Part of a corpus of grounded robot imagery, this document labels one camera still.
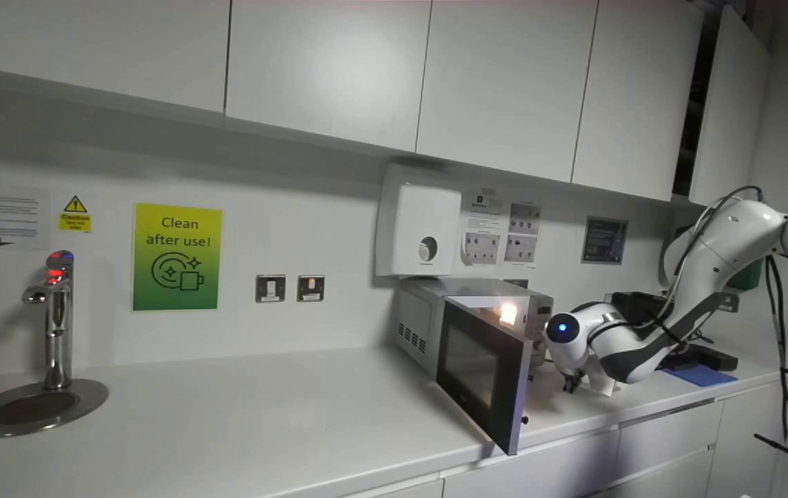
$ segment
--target yellow warning sign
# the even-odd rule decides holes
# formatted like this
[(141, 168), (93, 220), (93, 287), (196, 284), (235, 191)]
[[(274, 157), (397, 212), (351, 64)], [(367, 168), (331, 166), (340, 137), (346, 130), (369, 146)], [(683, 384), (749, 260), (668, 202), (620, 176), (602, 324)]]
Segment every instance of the yellow warning sign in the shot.
[(79, 197), (72, 197), (61, 216), (58, 216), (58, 229), (61, 233), (91, 233), (91, 212), (89, 207), (79, 202)]

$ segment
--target microwave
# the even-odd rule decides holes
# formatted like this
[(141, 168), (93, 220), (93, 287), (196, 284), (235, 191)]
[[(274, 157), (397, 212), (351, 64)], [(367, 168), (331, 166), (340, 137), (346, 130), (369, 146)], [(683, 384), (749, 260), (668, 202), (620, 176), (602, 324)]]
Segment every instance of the microwave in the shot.
[(404, 278), (393, 343), (506, 453), (519, 447), (527, 379), (553, 299), (499, 278)]

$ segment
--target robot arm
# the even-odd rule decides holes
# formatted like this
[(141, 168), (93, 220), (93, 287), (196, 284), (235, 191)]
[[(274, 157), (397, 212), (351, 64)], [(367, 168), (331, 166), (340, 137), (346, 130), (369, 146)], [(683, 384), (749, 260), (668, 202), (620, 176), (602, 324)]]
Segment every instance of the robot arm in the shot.
[(668, 295), (655, 317), (628, 324), (617, 308), (597, 302), (546, 320), (545, 338), (566, 388), (595, 367), (617, 381), (642, 381), (715, 313), (727, 278), (770, 252), (788, 258), (784, 212), (733, 198), (700, 216), (667, 249)]

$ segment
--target green sign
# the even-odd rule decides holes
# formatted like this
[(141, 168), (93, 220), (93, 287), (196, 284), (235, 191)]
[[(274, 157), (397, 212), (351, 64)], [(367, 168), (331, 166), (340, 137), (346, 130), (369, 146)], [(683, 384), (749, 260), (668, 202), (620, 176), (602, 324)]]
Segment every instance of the green sign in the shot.
[(221, 209), (134, 207), (134, 310), (214, 310)]

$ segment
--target chrome tap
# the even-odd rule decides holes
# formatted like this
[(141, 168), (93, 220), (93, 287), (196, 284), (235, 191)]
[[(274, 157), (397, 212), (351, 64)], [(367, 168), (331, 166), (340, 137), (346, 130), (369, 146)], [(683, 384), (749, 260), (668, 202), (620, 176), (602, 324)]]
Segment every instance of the chrome tap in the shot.
[(72, 367), (72, 252), (53, 252), (43, 283), (24, 290), (26, 305), (43, 305), (43, 389), (68, 388)]

